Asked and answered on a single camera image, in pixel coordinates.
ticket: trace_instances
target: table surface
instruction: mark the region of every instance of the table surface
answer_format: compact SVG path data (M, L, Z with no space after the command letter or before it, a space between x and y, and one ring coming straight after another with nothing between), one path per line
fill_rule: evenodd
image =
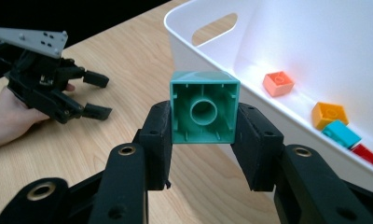
M101 172L112 148L131 142L152 105L169 100L173 59L163 20L186 0L172 0L62 53L110 78L100 89L68 92L84 105L113 108L107 120L48 120L0 147L0 213L25 185L60 177L69 186ZM0 79L0 90L7 80ZM151 223L279 223L272 200L253 192L240 168L217 145L174 145L170 189L149 191Z

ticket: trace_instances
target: screw hole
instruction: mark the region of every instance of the screw hole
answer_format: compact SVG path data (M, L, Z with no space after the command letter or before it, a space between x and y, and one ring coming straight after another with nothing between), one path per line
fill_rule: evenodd
M123 217L125 214L125 207L123 206L113 206L109 211L108 211L108 216L112 219L120 219Z
M341 215L342 217L345 217L349 220L356 220L357 219L357 215L352 210L350 210L349 208L339 207L339 208L337 208L337 212L338 212L339 215Z
M32 188L27 194L27 199L30 201L39 201L47 198L55 191L56 185L52 182L45 182Z
M136 151L136 148L135 147L123 147L121 148L118 153L119 155L121 156L130 156L131 154L133 154L134 152Z
M306 148L303 148L303 147L296 147L296 148L294 148L294 152L298 156L301 156L301 157L310 157L311 156L311 152L308 151Z

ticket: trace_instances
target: person's arm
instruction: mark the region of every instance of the person's arm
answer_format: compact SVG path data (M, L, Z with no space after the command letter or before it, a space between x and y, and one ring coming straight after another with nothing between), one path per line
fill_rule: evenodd
M67 91L75 87L69 84ZM4 87L0 92L0 146L22 136L30 127L49 116L34 108L28 108L12 91Z

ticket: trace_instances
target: teal duplo brick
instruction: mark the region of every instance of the teal duplo brick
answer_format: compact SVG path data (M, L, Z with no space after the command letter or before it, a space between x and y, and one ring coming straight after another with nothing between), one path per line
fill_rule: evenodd
M360 136L338 119L326 125L323 134L346 148L351 148L361 140Z
M222 72L174 72L170 83L174 144L235 139L240 81Z

